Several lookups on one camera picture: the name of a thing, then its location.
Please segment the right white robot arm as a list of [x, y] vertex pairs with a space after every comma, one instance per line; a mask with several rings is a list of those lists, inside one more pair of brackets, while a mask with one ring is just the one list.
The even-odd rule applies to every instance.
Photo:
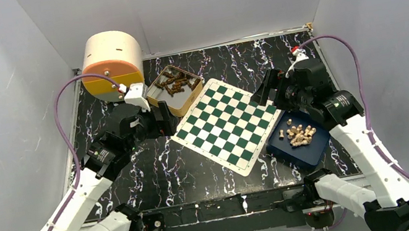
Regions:
[[371, 231], [409, 231], [409, 179], [397, 171], [382, 143], [372, 136], [365, 109], [346, 90], [337, 90], [324, 64], [316, 59], [297, 61], [289, 71], [269, 69], [251, 99], [284, 111], [300, 111], [348, 151], [371, 189], [342, 180], [320, 169], [304, 178], [306, 200], [320, 206], [333, 201], [361, 216]]

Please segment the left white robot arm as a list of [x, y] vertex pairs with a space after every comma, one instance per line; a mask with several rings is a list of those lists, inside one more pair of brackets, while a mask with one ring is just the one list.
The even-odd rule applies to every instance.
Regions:
[[105, 129], [75, 163], [72, 188], [40, 231], [148, 231], [143, 213], [128, 204], [120, 204], [90, 229], [82, 228], [99, 197], [131, 161], [137, 145], [176, 132], [179, 118], [172, 115], [165, 101], [148, 111], [137, 108], [133, 115], [123, 117], [122, 112], [128, 109], [122, 104], [114, 110]]

